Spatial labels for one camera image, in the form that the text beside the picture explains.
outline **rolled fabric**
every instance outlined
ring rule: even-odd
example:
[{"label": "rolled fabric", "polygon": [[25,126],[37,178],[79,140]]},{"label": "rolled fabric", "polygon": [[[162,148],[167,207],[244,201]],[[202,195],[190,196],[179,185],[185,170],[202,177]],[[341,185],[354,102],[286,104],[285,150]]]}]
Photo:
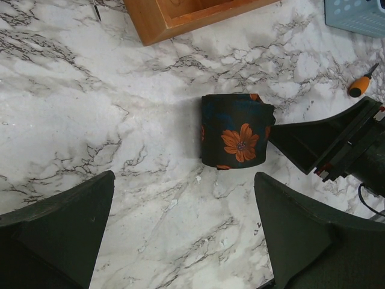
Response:
[{"label": "rolled fabric", "polygon": [[219,170],[262,164],[274,106],[258,94],[202,96],[202,162]]}]

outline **wooden box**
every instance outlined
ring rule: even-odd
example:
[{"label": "wooden box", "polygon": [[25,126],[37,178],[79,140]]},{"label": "wooden box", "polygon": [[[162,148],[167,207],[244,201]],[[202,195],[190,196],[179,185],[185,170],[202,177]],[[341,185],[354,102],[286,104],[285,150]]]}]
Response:
[{"label": "wooden box", "polygon": [[213,24],[279,0],[124,0],[144,45]]}]

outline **orange screwdriver handle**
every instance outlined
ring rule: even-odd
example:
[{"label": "orange screwdriver handle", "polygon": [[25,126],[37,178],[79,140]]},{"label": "orange screwdriver handle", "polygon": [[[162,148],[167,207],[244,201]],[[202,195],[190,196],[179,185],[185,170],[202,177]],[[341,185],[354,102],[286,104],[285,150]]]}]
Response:
[{"label": "orange screwdriver handle", "polygon": [[371,80],[369,77],[364,76],[353,82],[349,87],[348,92],[352,98],[358,98],[365,93],[368,89]]}]

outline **blue basket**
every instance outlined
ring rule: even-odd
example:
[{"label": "blue basket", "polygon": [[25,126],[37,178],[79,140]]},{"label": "blue basket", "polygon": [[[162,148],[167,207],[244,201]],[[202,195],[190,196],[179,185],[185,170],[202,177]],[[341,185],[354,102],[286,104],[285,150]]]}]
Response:
[{"label": "blue basket", "polygon": [[325,0],[326,25],[385,37],[384,0]]}]

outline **orange screwdriver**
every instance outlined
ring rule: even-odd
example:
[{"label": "orange screwdriver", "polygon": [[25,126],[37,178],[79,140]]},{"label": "orange screwdriver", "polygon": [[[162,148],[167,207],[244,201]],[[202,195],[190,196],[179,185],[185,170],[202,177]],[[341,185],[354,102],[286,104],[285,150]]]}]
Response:
[{"label": "orange screwdriver", "polygon": [[367,74],[365,74],[360,79],[354,81],[353,84],[349,87],[348,92],[352,98],[358,98],[365,93],[371,82],[372,73],[375,71],[378,65],[379,63],[376,63],[375,66],[373,66]]}]

